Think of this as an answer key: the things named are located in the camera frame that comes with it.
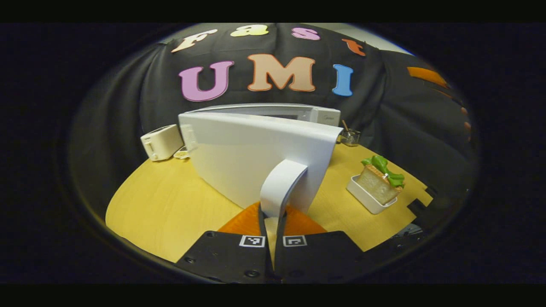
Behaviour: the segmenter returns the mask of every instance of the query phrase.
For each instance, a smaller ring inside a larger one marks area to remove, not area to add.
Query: yellow table surface
[[[362,146],[337,144],[307,213],[328,231],[344,231],[363,251],[386,241],[415,219],[406,208],[413,200],[417,198],[426,206],[432,201],[422,182],[389,161],[392,172],[404,174],[406,186],[397,202],[371,214],[346,187],[351,176],[363,170],[360,161],[373,155]],[[191,158],[148,159],[112,197],[106,225],[139,248],[177,262],[204,232],[217,231],[241,211],[199,177]]]

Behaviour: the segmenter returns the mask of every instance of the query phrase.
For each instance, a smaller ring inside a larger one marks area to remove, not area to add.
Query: black fabric
[[[343,34],[297,23],[264,24],[267,35],[237,38],[230,33],[247,24],[201,24],[184,29],[137,52],[89,92],[74,119],[69,163],[79,192],[99,216],[104,218],[115,191],[147,159],[141,135],[178,123],[180,113],[233,103],[303,103],[338,109],[350,128],[362,131],[361,145],[403,167],[439,194],[456,195],[465,188],[460,182],[470,169],[471,149],[463,127],[468,119],[452,99],[408,74],[408,66],[430,68],[425,62],[357,41],[366,53],[362,57],[342,41],[355,39]],[[294,27],[314,29],[321,39],[295,38]],[[171,53],[183,38],[215,28],[218,32],[194,46]],[[284,66],[296,56],[315,59],[312,80],[316,90],[298,92],[288,86],[248,90],[254,70],[247,58],[251,54],[272,54]],[[226,93],[211,101],[185,100],[178,74],[203,67],[199,87],[208,90],[215,84],[209,65],[219,61],[235,62],[229,68]],[[354,70],[352,96],[332,93],[337,80],[334,64]]]

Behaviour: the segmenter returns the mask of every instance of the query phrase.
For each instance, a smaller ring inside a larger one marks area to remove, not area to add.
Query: sandwich
[[[357,179],[357,184],[381,205],[388,204],[404,188],[404,175],[389,171],[387,163],[382,156],[362,160],[364,170]]]

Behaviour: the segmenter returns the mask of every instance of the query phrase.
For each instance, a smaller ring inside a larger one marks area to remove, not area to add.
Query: pink letter u
[[[215,71],[214,87],[208,91],[199,89],[198,75],[203,67],[193,67],[178,74],[182,78],[182,95],[189,101],[208,101],[223,95],[228,89],[228,68],[235,64],[233,61],[224,61],[211,64]]]

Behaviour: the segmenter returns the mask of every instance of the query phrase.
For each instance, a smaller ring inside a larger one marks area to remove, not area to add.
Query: colorful letter
[[[313,29],[306,29],[306,28],[293,28],[292,29],[292,36],[297,38],[303,38],[303,39],[310,39],[310,40],[319,40],[321,39],[320,36],[317,35],[318,32]]]
[[[208,30],[208,31],[196,34],[196,35],[188,36],[182,41],[182,43],[178,47],[173,49],[171,52],[175,53],[175,52],[180,51],[182,49],[189,48],[189,47],[195,45],[194,44],[195,42],[199,42],[199,41],[203,40],[207,36],[207,34],[213,34],[213,33],[216,33],[217,31],[218,31],[218,29],[213,29],[213,30]]]
[[[233,61],[217,62],[210,66],[215,71],[214,87],[208,91],[199,89],[198,75],[203,67],[193,67],[178,74],[182,78],[182,95],[189,101],[208,101],[220,97],[228,89],[228,68]]]
[[[347,47],[349,47],[349,49],[356,53],[357,55],[362,55],[362,56],[366,56],[366,54],[362,51],[360,51],[360,48],[362,48],[362,46],[360,46],[359,44],[357,44],[357,42],[353,41],[353,40],[350,40],[350,39],[341,39],[343,40],[344,42],[347,43]]]
[[[249,25],[238,27],[237,31],[230,34],[233,37],[247,36],[247,35],[264,35],[268,34],[269,31],[266,25]]]
[[[292,77],[293,81],[288,86],[291,90],[301,92],[315,90],[311,80],[311,67],[315,63],[312,58],[297,56],[286,67],[283,67],[273,55],[249,55],[248,59],[254,62],[254,82],[248,86],[251,91],[270,90],[273,86],[268,83],[268,76],[281,90]]]
[[[332,92],[339,96],[351,96],[351,74],[353,69],[340,64],[334,64],[334,69],[337,71],[337,84]]]

